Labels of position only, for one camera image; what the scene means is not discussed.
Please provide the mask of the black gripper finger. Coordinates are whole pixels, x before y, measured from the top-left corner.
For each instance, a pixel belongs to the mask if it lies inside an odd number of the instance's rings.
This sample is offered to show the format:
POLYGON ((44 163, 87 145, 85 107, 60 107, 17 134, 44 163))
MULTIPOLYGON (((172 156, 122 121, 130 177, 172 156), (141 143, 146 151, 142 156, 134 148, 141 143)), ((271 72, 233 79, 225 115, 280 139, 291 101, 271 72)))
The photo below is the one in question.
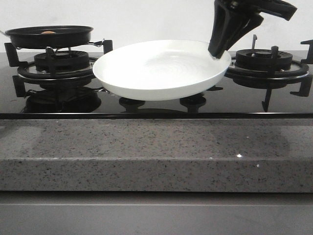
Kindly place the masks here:
POLYGON ((222 56, 237 41, 244 27, 245 16, 239 11, 238 1, 215 1, 215 16, 208 51, 212 56, 222 56))
POLYGON ((225 51, 229 50, 250 31, 260 26, 263 20, 264 18, 258 14, 248 17, 240 16, 237 20, 233 17, 231 20, 228 20, 225 34, 219 41, 220 48, 216 58, 221 58, 225 51))

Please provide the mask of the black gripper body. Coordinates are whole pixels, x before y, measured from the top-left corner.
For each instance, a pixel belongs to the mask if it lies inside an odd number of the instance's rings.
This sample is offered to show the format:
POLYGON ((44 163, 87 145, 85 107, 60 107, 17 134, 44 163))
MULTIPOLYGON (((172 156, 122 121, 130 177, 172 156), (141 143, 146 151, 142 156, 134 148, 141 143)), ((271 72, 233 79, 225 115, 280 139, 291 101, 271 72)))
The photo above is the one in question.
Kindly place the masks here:
POLYGON ((264 12, 286 21, 297 11, 295 6, 283 0, 216 0, 214 3, 230 12, 247 16, 264 12))

